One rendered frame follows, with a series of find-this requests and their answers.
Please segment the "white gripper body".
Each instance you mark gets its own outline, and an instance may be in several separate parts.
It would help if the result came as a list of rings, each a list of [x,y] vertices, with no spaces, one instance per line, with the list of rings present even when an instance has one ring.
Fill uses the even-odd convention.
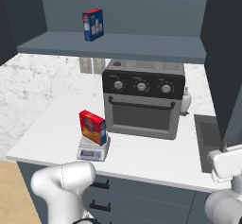
[[[231,180],[242,174],[242,145],[229,146],[224,152],[213,150],[208,154],[214,180]]]

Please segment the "dark grey cabinet door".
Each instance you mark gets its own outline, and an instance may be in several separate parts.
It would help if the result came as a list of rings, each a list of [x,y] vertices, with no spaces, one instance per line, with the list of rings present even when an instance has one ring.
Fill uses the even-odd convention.
[[[221,140],[242,144],[242,0],[207,0],[200,37]]]
[[[0,0],[0,66],[18,54],[18,46],[46,31],[43,0]]]

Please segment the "white digital scale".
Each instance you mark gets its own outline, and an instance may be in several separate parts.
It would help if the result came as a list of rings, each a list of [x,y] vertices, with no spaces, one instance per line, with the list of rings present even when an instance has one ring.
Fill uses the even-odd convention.
[[[82,136],[79,141],[77,158],[79,160],[104,162],[110,147],[110,136],[107,136],[105,144],[100,146],[92,140]]]

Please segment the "red food box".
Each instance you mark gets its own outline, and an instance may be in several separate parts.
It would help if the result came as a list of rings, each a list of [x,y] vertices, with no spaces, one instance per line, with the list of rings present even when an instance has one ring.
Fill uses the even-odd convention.
[[[82,135],[102,146],[107,141],[106,120],[86,110],[79,113]]]

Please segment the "blue food box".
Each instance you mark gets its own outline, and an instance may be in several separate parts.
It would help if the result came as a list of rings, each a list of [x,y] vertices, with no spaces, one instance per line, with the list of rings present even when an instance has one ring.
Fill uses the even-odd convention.
[[[104,35],[103,10],[91,9],[82,13],[84,26],[84,38],[87,42],[92,42]]]

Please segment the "dark grey sink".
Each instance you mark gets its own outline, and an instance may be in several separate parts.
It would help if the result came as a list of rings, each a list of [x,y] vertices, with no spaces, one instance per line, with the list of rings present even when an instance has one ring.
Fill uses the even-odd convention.
[[[212,167],[208,161],[208,154],[210,151],[218,150],[222,146],[216,117],[195,114],[194,121],[199,146],[201,171],[203,173],[211,173]]]

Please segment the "white soap dispenser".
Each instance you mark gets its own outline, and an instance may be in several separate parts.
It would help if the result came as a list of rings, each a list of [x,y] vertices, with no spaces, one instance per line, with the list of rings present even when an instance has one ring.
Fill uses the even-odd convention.
[[[181,101],[181,113],[186,113],[191,105],[192,96],[188,92],[188,88],[184,89],[183,98]]]

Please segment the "grey drawer front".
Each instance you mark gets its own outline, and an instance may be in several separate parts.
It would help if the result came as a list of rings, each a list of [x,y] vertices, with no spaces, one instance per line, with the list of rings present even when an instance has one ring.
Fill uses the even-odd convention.
[[[97,182],[105,182],[106,180],[109,180],[109,189],[93,188],[97,190],[106,190],[114,194],[148,200],[157,200],[181,206],[191,206],[195,195],[195,192],[192,190],[171,186],[142,181],[131,181],[102,175],[97,175],[95,177],[95,181]]]
[[[107,206],[111,211],[90,209],[89,204]],[[155,200],[133,198],[89,190],[83,195],[87,210],[100,224],[186,224],[190,212],[187,206],[163,203]]]

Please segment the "toaster oven glass door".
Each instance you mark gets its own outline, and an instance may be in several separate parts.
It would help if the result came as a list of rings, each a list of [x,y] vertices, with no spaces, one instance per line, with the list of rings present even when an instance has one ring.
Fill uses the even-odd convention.
[[[169,106],[171,102],[175,102],[176,106],[166,111],[113,105],[108,101],[109,96],[113,97],[113,101],[118,102],[157,106]],[[177,99],[104,94],[106,129],[114,133],[174,140],[177,136],[181,105],[182,102]]]

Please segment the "grey toaster oven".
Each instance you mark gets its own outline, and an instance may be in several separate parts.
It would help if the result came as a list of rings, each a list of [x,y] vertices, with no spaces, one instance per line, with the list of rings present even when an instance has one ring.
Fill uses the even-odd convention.
[[[124,86],[117,90],[114,83],[120,80]],[[144,82],[147,88],[140,92],[137,84]],[[171,91],[162,92],[162,86],[168,84]],[[104,94],[145,96],[182,101],[185,86],[184,67],[181,63],[111,60],[102,73],[103,99]]]

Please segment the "grey wall cabinet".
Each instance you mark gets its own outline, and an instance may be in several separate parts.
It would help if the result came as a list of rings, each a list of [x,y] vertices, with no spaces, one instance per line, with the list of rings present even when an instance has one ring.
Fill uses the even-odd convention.
[[[47,31],[21,53],[204,63],[207,0],[43,0]],[[103,10],[104,35],[84,38],[82,13]]]

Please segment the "beige wall outlet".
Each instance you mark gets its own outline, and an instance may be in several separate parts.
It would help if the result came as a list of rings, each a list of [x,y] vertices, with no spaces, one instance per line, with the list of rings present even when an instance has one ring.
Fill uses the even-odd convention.
[[[91,58],[79,58],[80,72],[85,74],[92,74],[92,59]]]
[[[101,75],[106,67],[105,60],[100,58],[93,58],[93,63],[94,63],[94,73]]]

